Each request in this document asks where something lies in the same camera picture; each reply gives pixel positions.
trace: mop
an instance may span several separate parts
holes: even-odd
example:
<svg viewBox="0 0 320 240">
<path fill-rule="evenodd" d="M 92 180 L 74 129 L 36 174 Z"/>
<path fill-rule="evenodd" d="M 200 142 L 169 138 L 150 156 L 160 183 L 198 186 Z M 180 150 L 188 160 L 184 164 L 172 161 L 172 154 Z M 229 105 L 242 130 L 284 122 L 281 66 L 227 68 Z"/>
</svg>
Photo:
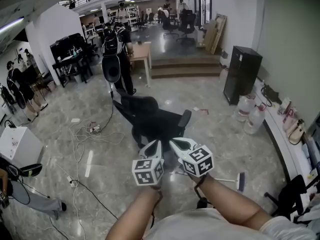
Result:
<svg viewBox="0 0 320 240">
<path fill-rule="evenodd" d="M 180 174 L 180 175 L 185 175 L 188 176 L 186 172 L 179 172 L 179 171 L 174 171 L 172 174 Z M 240 172 L 238 173 L 236 179 L 224 179 L 224 178 L 214 178 L 215 180 L 219 182 L 234 182 L 236 183 L 236 190 L 239 192 L 243 192 L 245 189 L 245 173 Z"/>
</svg>

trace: black cabinet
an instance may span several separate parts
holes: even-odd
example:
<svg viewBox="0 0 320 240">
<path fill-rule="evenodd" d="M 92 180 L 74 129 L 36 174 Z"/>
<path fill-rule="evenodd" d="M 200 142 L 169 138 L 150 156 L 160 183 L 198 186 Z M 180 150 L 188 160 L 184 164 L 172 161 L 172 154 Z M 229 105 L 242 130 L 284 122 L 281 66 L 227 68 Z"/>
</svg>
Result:
<svg viewBox="0 0 320 240">
<path fill-rule="evenodd" d="M 239 97 L 248 95 L 255 84 L 262 56 L 251 48 L 234 46 L 224 96 L 230 105 L 237 105 Z"/>
</svg>

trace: large plastic water bottle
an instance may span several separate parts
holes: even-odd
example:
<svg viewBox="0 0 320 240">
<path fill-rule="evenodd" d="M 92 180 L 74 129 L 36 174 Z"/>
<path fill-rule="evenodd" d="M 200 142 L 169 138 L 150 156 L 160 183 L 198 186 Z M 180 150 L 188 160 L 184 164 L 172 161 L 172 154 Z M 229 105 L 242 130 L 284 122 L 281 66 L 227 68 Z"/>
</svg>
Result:
<svg viewBox="0 0 320 240">
<path fill-rule="evenodd" d="M 228 76 L 228 68 L 225 66 L 221 72 L 220 72 L 220 76 L 219 76 L 219 87 L 220 90 L 223 92 L 225 89 L 225 85 L 226 85 L 226 81 L 227 81 L 227 76 Z"/>
<path fill-rule="evenodd" d="M 239 122 L 246 121 L 251 110 L 253 110 L 256 105 L 254 98 L 255 96 L 251 95 L 241 96 L 238 105 L 234 110 L 233 118 L 237 119 Z"/>
<path fill-rule="evenodd" d="M 265 120 L 265 109 L 267 105 L 264 103 L 261 103 L 260 106 L 256 106 L 249 114 L 248 118 L 246 119 L 246 122 L 244 124 L 243 130 L 247 134 L 255 134 L 262 123 Z"/>
</svg>

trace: white shoe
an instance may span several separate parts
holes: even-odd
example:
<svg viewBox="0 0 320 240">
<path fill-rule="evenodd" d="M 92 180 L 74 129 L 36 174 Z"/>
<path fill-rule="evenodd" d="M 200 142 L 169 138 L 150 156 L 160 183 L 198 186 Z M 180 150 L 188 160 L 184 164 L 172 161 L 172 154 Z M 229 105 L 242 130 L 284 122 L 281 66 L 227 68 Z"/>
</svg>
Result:
<svg viewBox="0 0 320 240">
<path fill-rule="evenodd" d="M 46 106 L 48 106 L 48 103 L 44 103 L 41 105 L 40 110 L 43 110 Z"/>
</svg>

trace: step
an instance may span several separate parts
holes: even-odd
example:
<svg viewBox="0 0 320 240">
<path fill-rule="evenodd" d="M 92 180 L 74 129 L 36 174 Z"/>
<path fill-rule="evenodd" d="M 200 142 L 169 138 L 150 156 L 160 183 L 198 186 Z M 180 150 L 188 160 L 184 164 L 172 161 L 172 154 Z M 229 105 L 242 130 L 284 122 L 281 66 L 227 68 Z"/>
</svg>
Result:
<svg viewBox="0 0 320 240">
<path fill-rule="evenodd" d="M 219 66 L 219 63 L 219 56 L 170 58 L 153 60 L 152 68 L 217 67 Z"/>
<path fill-rule="evenodd" d="M 221 67 L 167 67 L 156 68 L 152 66 L 151 78 L 180 78 L 180 77 L 218 77 L 221 72 Z"/>
</svg>

